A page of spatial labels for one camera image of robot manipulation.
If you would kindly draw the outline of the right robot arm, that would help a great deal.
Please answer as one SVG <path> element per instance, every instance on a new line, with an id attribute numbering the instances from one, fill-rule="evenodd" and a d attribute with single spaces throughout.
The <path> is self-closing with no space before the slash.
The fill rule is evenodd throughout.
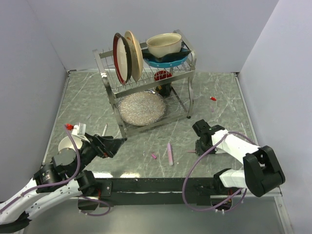
<path id="1" fill-rule="evenodd" d="M 237 136 L 220 125 L 210 126 L 201 119 L 192 126 L 199 137 L 195 142 L 195 153 L 199 156 L 227 153 L 238 160 L 241 170 L 223 169 L 214 174 L 213 188 L 225 194 L 230 188 L 248 189 L 261 197 L 286 182 L 285 175 L 274 150 L 270 146 L 260 147 Z"/>

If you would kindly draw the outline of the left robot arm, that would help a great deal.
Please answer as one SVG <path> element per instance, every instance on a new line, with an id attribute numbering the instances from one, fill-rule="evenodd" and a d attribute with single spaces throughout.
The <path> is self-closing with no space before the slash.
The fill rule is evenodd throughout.
<path id="1" fill-rule="evenodd" d="M 94 158 L 113 158 L 123 138 L 85 134 L 78 147 L 72 136 L 72 147 L 58 151 L 50 163 L 44 164 L 14 196 L 0 205 L 0 225 L 28 224 L 35 217 L 72 197 L 90 196 L 97 181 L 86 166 Z"/>

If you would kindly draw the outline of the white pen with red tip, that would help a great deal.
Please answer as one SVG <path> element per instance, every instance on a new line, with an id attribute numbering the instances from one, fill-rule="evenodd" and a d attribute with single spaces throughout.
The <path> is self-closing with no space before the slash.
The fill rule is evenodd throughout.
<path id="1" fill-rule="evenodd" d="M 108 128 L 108 124 L 105 124 L 103 132 L 102 132 L 102 136 L 105 136 L 107 128 Z"/>

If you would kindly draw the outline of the thick pink marker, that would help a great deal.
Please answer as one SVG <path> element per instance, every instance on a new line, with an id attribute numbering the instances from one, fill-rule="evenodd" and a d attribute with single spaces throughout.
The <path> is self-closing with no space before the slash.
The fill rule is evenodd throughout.
<path id="1" fill-rule="evenodd" d="M 173 166 L 174 161 L 173 161 L 173 154 L 172 154 L 172 146 L 170 143 L 167 144 L 167 154 L 168 154 L 169 165 Z"/>

